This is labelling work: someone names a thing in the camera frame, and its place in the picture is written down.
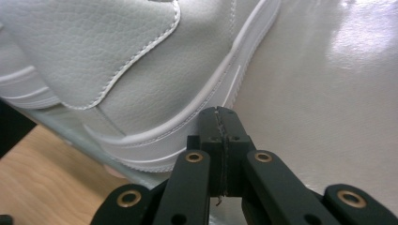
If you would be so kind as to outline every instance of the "brass insert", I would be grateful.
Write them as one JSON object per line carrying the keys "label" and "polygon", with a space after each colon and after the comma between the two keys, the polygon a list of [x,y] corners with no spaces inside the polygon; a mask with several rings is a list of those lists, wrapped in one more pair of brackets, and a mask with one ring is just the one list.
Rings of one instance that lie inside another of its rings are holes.
{"label": "brass insert", "polygon": [[203,156],[199,153],[189,153],[185,156],[185,159],[189,162],[199,162],[202,161]]}
{"label": "brass insert", "polygon": [[[132,200],[126,200],[125,197],[128,195],[133,195],[134,198]],[[141,201],[141,193],[138,190],[126,190],[125,192],[121,193],[119,197],[117,197],[117,204],[120,207],[128,208],[132,207],[135,204]]]}
{"label": "brass insert", "polygon": [[355,208],[363,208],[366,201],[359,195],[349,190],[339,190],[337,197],[343,202]]}
{"label": "brass insert", "polygon": [[270,156],[267,153],[256,153],[254,155],[255,159],[261,162],[271,162],[272,161],[272,156]]}

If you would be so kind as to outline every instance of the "wooden surface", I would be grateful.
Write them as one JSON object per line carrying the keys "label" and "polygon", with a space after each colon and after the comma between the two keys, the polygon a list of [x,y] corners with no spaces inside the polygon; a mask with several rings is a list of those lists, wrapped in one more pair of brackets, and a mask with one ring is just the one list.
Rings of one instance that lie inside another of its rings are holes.
{"label": "wooden surface", "polygon": [[107,195],[127,184],[37,126],[0,159],[0,214],[14,224],[89,224]]}

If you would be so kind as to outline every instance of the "white rubber sole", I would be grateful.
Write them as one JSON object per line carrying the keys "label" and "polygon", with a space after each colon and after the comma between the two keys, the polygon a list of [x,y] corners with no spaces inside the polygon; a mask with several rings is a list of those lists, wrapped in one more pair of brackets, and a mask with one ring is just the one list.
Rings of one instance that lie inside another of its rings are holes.
{"label": "white rubber sole", "polygon": [[113,139],[86,127],[102,148],[116,160],[145,172],[167,172],[185,150],[188,135],[196,133],[196,115],[205,108],[232,107],[246,67],[272,26],[280,0],[261,0],[241,28],[228,53],[207,84],[184,111],[167,123],[137,135]]}
{"label": "white rubber sole", "polygon": [[31,66],[0,77],[0,98],[24,109],[44,109],[60,103]]}

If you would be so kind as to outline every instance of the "wooden table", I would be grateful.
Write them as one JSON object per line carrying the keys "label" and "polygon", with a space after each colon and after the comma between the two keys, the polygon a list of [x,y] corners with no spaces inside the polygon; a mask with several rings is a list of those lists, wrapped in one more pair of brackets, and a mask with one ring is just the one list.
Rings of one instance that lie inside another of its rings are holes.
{"label": "wooden table", "polygon": [[89,224],[128,181],[37,126],[0,159],[0,214],[14,224]]}

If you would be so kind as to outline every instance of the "white sneaker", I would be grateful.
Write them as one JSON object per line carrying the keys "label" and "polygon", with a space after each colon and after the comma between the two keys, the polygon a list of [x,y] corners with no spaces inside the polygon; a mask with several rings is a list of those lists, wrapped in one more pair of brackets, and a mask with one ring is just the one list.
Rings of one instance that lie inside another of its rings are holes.
{"label": "white sneaker", "polygon": [[1,23],[0,98],[24,109],[43,109],[60,102]]}
{"label": "white sneaker", "polygon": [[106,152],[164,172],[201,110],[232,106],[279,4],[0,0],[0,19]]}

